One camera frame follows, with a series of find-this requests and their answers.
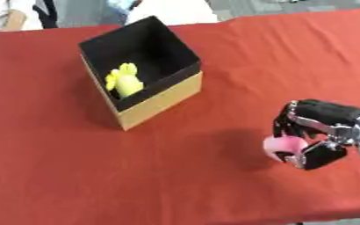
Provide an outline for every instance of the red tablecloth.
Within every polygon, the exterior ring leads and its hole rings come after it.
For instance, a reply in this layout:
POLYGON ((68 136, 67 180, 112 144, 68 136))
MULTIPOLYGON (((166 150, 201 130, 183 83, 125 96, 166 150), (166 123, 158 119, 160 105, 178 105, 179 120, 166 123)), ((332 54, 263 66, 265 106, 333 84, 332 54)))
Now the red tablecloth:
POLYGON ((360 155, 316 171, 261 149, 292 99, 360 106, 360 11, 173 30, 203 91, 123 132, 77 43, 113 27, 0 33, 0 225, 228 225, 360 217, 360 155))

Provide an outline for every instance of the open box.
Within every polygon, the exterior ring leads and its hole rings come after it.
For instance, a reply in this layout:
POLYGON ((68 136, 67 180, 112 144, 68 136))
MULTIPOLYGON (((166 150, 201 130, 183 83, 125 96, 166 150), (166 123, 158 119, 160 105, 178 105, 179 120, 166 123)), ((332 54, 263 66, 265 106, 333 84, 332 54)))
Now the open box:
POLYGON ((199 58, 156 17, 86 40, 79 47, 91 78, 125 130, 200 91, 199 58), (105 77, 125 62, 138 67, 144 89, 120 98, 116 90, 105 88, 105 77))

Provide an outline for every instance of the yellow plush toy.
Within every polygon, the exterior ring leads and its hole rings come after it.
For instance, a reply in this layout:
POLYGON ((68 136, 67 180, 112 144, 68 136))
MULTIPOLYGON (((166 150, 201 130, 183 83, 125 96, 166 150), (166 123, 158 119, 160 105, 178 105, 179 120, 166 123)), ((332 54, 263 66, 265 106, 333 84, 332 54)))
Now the yellow plush toy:
POLYGON ((121 64, 119 69, 112 70, 111 74, 106 76, 106 89, 108 91, 116 89, 122 98, 142 90, 144 85, 136 76, 137 73, 135 64, 121 64))

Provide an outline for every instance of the table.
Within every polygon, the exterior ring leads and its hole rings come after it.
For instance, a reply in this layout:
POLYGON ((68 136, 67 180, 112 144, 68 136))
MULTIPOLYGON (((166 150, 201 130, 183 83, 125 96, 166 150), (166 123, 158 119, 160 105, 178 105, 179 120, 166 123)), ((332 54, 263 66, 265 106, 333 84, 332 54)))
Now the table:
POLYGON ((0 225, 244 225, 360 217, 360 155, 316 171, 262 152, 292 99, 360 106, 360 11, 172 29, 201 93, 129 132, 77 43, 114 26, 0 33, 0 225))

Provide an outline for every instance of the robotic hand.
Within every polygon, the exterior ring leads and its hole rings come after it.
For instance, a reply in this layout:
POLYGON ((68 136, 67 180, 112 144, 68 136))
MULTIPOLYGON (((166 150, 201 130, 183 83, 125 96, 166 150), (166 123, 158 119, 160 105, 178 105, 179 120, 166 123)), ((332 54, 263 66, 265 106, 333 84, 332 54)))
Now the robotic hand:
POLYGON ((274 120, 273 132, 275 138, 305 138, 306 135, 315 138, 317 134, 324 134, 325 140, 305 145, 301 150, 268 152, 275 159, 300 169, 317 169, 346 156, 347 147, 356 146, 360 151, 360 108, 315 99, 292 101, 274 120))

